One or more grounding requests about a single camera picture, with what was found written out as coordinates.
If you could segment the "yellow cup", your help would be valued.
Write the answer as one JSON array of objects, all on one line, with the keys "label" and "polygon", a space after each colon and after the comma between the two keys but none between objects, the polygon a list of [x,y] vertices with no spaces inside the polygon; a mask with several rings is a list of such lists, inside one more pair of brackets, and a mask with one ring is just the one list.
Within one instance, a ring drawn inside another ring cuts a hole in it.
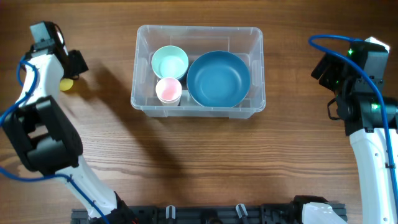
[{"label": "yellow cup", "polygon": [[68,91],[72,88],[74,80],[69,78],[63,78],[60,80],[59,88],[60,91]]}]

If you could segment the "mint green bowl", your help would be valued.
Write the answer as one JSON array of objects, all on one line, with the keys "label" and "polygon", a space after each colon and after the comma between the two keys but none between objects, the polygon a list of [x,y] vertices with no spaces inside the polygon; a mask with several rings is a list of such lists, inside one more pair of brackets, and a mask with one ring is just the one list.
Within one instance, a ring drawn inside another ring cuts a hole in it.
[{"label": "mint green bowl", "polygon": [[188,70],[188,55],[180,47],[167,45],[159,48],[152,56],[152,70],[155,75],[162,78],[175,78],[180,80]]}]

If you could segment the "pink cup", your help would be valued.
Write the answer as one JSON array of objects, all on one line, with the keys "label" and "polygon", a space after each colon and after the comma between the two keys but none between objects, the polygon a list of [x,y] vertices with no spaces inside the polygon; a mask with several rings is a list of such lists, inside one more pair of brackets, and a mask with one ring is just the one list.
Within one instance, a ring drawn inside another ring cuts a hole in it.
[{"label": "pink cup", "polygon": [[182,85],[172,77],[160,79],[156,86],[155,92],[159,100],[172,101],[181,98]]}]

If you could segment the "cream cup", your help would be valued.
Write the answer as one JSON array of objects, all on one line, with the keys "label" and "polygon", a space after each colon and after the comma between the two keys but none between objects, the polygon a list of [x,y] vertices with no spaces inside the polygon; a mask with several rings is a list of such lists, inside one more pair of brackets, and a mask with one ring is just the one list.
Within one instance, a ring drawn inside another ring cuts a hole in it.
[{"label": "cream cup", "polygon": [[160,100],[163,106],[178,106],[180,104],[180,98],[172,101]]}]

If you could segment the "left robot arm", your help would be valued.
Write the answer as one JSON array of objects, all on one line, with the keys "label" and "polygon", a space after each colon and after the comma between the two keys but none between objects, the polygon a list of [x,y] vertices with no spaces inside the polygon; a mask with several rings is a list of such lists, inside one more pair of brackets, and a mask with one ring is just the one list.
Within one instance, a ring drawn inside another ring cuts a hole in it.
[{"label": "left robot arm", "polygon": [[1,127],[24,167],[41,177],[18,177],[21,182],[56,179],[81,202],[90,223],[138,223],[135,213],[102,182],[83,157],[81,138],[58,105],[63,81],[79,79],[88,66],[78,50],[67,50],[59,26],[50,21],[30,26],[34,43],[17,64],[25,71],[22,92],[1,116]]}]

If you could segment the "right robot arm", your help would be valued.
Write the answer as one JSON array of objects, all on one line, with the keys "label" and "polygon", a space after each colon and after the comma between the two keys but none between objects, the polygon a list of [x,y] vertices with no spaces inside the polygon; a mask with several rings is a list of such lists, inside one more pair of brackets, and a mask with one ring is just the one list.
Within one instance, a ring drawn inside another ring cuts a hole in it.
[{"label": "right robot arm", "polygon": [[363,223],[397,223],[397,100],[384,97],[384,71],[390,47],[369,37],[345,37],[347,56],[314,43],[325,53],[312,72],[331,90],[356,159]]}]

